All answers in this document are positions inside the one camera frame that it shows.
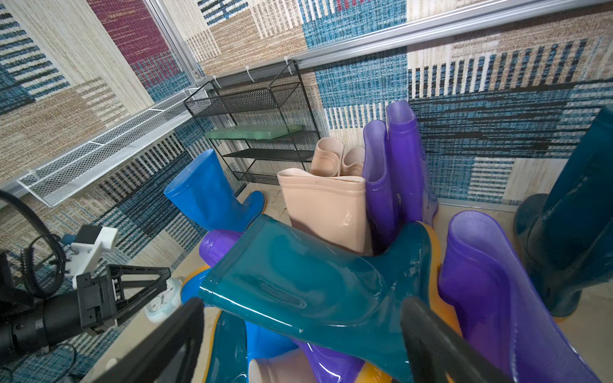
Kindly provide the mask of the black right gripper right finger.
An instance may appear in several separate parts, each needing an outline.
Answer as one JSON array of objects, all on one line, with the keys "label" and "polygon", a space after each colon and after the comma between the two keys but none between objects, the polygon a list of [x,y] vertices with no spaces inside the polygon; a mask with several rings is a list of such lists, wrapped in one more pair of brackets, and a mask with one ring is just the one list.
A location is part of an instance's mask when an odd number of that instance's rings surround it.
[{"label": "black right gripper right finger", "polygon": [[510,382],[419,298],[402,303],[402,336],[416,382]]}]

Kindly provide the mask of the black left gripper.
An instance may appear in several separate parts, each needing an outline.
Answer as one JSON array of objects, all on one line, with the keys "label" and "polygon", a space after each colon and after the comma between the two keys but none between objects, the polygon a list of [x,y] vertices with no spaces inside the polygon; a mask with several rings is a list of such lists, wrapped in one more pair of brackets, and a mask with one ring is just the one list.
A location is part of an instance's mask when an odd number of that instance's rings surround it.
[{"label": "black left gripper", "polygon": [[81,328],[90,335],[104,333],[113,320],[121,326],[131,319],[166,290],[171,272],[167,267],[110,264],[106,275],[85,273],[77,277]]}]

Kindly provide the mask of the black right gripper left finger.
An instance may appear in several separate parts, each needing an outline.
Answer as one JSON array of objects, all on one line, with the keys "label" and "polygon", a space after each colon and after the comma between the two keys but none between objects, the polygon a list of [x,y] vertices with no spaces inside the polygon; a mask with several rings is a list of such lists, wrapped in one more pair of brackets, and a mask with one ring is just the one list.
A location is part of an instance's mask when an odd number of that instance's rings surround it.
[{"label": "black right gripper left finger", "polygon": [[97,382],[190,382],[204,339],[204,302],[191,298]]}]

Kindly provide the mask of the blue boot from pile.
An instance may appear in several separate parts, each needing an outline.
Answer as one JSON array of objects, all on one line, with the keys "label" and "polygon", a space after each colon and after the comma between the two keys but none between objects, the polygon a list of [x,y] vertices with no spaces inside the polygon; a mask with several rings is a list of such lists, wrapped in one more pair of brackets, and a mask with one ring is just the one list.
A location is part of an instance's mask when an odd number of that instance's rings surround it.
[{"label": "blue boot from pile", "polygon": [[[180,293],[182,303],[198,298],[202,281],[209,273],[209,266],[203,266],[189,274],[183,282]],[[247,363],[254,359],[270,359],[297,349],[298,346],[288,337],[245,322],[247,331]]]}]

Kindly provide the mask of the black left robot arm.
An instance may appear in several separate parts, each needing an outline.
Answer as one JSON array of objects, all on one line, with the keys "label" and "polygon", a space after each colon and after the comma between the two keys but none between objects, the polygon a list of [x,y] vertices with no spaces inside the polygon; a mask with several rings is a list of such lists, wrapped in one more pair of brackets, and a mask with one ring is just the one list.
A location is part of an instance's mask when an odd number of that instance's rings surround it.
[{"label": "black left robot arm", "polygon": [[167,287],[167,267],[109,264],[95,276],[101,256],[115,248],[118,230],[84,225],[75,236],[59,237],[16,196],[1,193],[38,233],[54,256],[54,277],[48,287],[37,280],[34,245],[21,256],[24,289],[14,285],[1,253],[1,364],[50,349],[83,333],[98,335],[119,327]]}]

